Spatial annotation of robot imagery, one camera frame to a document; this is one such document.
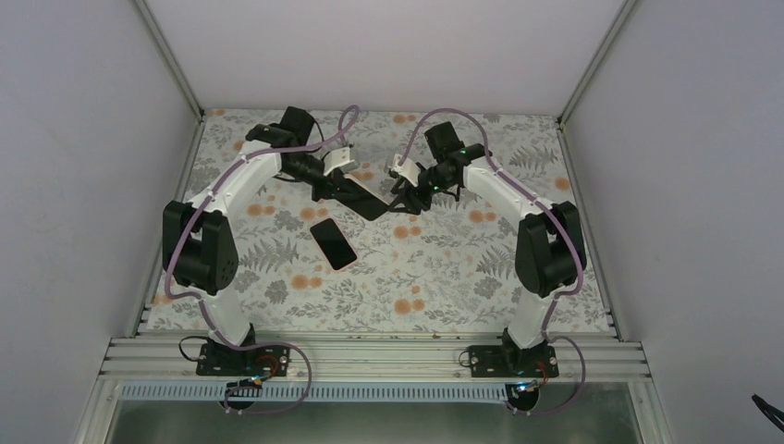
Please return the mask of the phone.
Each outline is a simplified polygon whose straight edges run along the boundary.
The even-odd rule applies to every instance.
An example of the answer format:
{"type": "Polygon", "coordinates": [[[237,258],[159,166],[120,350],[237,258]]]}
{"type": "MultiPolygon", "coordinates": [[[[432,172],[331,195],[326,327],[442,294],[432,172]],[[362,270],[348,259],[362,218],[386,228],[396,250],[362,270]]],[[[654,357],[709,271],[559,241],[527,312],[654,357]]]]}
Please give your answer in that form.
{"type": "Polygon", "coordinates": [[[327,218],[314,224],[310,227],[310,233],[334,271],[342,270],[358,260],[357,253],[334,219],[327,218]]]}
{"type": "Polygon", "coordinates": [[[351,182],[337,200],[367,221],[375,221],[387,213],[389,204],[361,184],[351,182]]]}

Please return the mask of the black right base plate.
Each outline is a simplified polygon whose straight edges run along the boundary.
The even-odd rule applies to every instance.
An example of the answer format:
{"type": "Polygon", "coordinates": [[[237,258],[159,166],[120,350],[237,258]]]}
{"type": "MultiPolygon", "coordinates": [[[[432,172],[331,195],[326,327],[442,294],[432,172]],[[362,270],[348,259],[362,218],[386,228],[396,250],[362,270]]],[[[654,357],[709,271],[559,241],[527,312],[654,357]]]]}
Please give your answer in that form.
{"type": "Polygon", "coordinates": [[[515,346],[473,345],[466,352],[475,378],[559,376],[555,348],[545,342],[520,350],[515,346]]]}

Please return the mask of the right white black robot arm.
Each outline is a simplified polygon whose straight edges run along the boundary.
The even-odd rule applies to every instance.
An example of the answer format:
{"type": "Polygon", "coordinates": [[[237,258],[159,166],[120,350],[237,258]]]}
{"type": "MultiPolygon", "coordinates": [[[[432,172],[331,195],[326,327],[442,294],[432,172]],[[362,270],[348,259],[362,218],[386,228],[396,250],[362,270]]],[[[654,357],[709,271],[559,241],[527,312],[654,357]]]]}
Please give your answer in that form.
{"type": "Polygon", "coordinates": [[[387,164],[396,183],[391,211],[418,215],[438,193],[458,198],[469,191],[484,199],[515,228],[514,268],[527,296],[503,333],[500,355],[511,376],[524,376],[536,364],[534,347],[547,341],[557,301],[582,289],[585,249],[579,211],[571,202],[553,203],[526,190],[494,159],[485,142],[468,145],[449,122],[424,133],[435,160],[424,166],[408,153],[387,164]]]}

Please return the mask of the phone in pink case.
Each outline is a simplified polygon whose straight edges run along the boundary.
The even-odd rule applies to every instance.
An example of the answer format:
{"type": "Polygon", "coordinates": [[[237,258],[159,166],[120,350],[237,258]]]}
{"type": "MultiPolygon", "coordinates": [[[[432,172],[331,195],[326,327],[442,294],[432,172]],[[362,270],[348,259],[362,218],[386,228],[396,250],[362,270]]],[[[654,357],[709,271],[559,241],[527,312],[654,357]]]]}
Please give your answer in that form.
{"type": "Polygon", "coordinates": [[[334,271],[342,270],[358,260],[357,253],[334,219],[327,218],[314,224],[310,227],[310,233],[334,271]]]}

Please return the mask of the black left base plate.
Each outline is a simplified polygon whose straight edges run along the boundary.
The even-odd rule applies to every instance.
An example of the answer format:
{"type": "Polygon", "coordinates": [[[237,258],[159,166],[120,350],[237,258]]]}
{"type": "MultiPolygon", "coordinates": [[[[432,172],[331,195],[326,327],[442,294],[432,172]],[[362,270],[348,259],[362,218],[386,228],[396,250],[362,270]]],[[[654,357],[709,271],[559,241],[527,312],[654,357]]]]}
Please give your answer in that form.
{"type": "Polygon", "coordinates": [[[197,360],[197,376],[285,376],[290,348],[280,345],[250,351],[235,351],[208,342],[202,345],[197,360]]]}

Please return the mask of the aluminium front rail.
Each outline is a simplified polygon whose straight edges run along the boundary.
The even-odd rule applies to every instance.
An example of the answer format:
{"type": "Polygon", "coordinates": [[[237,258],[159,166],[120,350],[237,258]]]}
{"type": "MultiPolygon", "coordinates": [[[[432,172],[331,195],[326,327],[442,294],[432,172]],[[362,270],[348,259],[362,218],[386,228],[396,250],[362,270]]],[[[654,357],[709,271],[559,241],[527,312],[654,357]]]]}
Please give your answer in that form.
{"type": "MultiPolygon", "coordinates": [[[[445,334],[291,334],[298,346],[287,371],[289,381],[307,376],[308,357],[316,382],[467,382],[465,363],[471,345],[495,345],[493,335],[445,334]]],[[[196,378],[194,358],[201,342],[180,335],[139,335],[111,339],[99,369],[101,379],[196,378]]],[[[583,335],[554,344],[560,375],[556,382],[576,382],[586,371],[589,382],[647,382],[652,373],[639,342],[612,336],[583,335]]]]}

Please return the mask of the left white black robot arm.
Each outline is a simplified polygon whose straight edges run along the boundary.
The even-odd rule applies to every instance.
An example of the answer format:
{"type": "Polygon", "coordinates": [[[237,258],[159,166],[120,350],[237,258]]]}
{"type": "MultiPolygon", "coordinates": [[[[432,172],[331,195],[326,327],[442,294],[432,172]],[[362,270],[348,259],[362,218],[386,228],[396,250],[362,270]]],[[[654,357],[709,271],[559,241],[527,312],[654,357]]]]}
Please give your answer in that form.
{"type": "Polygon", "coordinates": [[[209,185],[163,211],[163,288],[172,300],[192,298],[208,330],[202,363],[243,375],[278,343],[259,344],[239,296],[231,289],[239,265],[234,220],[267,181],[284,174],[312,186],[316,199],[339,192],[338,163],[327,168],[313,152],[344,141],[347,126],[311,142],[318,129],[308,111],[289,106],[271,124],[252,127],[235,158],[209,185]]]}

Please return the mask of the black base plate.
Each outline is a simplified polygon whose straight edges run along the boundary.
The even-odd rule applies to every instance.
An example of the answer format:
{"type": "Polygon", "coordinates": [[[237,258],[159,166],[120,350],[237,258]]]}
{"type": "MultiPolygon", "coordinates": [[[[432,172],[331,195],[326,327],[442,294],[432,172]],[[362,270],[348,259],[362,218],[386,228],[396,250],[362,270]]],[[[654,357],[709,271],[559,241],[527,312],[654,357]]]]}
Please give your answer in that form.
{"type": "Polygon", "coordinates": [[[559,376],[555,348],[545,342],[520,350],[515,346],[473,345],[466,352],[475,378],[559,376]]]}
{"type": "Polygon", "coordinates": [[[280,345],[250,351],[235,351],[208,342],[202,345],[197,360],[197,376],[285,376],[290,348],[280,345]]]}

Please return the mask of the black object at corner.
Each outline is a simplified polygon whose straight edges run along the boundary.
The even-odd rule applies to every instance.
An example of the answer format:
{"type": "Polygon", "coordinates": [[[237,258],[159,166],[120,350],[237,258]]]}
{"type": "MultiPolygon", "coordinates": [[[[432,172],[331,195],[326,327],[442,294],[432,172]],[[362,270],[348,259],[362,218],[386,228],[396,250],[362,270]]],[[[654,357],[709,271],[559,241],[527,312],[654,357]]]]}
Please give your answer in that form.
{"type": "Polygon", "coordinates": [[[763,416],[781,432],[784,431],[783,412],[774,405],[765,401],[757,394],[753,394],[752,402],[763,416]]]}

